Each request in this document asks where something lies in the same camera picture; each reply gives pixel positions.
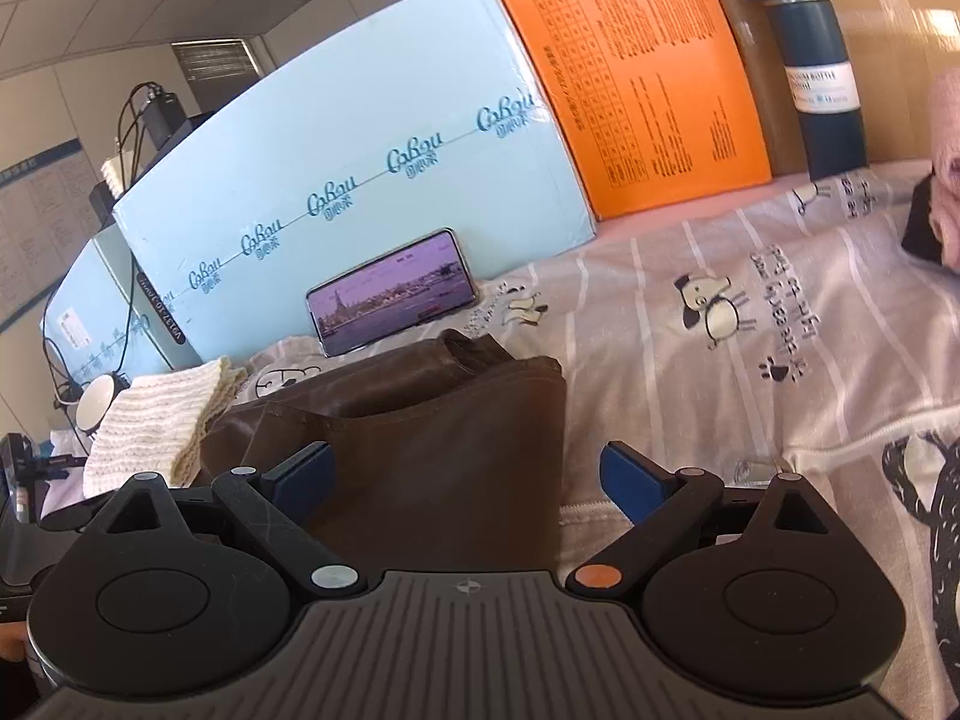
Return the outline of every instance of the orange box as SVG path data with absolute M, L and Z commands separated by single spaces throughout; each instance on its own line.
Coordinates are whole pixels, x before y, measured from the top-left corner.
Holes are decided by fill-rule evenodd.
M 503 0 L 599 218 L 770 180 L 718 0 Z

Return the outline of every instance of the purple sky on screen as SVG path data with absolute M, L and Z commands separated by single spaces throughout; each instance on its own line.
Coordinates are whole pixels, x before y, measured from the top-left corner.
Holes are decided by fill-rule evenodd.
M 314 316 L 325 317 L 336 309 L 335 293 L 340 293 L 340 300 L 347 305 L 359 303 L 397 284 L 429 274 L 441 265 L 459 261 L 453 238 L 449 233 L 440 233 L 311 293 L 310 310 Z

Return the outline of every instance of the black label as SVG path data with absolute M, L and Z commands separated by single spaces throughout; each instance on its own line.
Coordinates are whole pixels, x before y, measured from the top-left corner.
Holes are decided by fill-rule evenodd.
M 150 279 L 147 278 L 147 274 L 144 274 L 143 271 L 138 272 L 138 274 L 136 274 L 136 283 L 140 285 L 144 295 L 147 295 L 147 300 L 150 301 L 152 309 L 157 312 L 160 321 L 163 322 L 163 326 L 167 328 L 167 332 L 170 333 L 171 338 L 176 341 L 176 345 L 183 346 L 184 343 L 186 343 L 186 336 L 184 336 L 184 332 L 179 328 L 179 324 L 176 324 L 176 319 L 174 319 L 170 310 L 163 305 L 163 301 L 157 294 L 157 290 L 154 289 L 154 285 L 150 283 Z

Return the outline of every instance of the brown leather fabric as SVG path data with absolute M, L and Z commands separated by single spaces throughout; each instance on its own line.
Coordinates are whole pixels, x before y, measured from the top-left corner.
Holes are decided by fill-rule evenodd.
M 200 456 L 210 478 L 329 442 L 306 527 L 368 573 L 554 568 L 565 394 L 555 360 L 448 331 L 228 410 Z

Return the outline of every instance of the white sticker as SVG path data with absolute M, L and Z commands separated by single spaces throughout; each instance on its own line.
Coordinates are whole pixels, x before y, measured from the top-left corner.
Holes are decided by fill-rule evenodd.
M 83 322 L 72 308 L 68 308 L 56 319 L 56 325 L 61 329 L 67 343 L 74 349 L 85 349 L 93 343 L 86 328 L 83 327 Z
M 808 68 L 784 68 L 793 104 L 803 113 L 845 113 L 860 108 L 853 67 L 850 62 L 839 65 L 816 65 Z

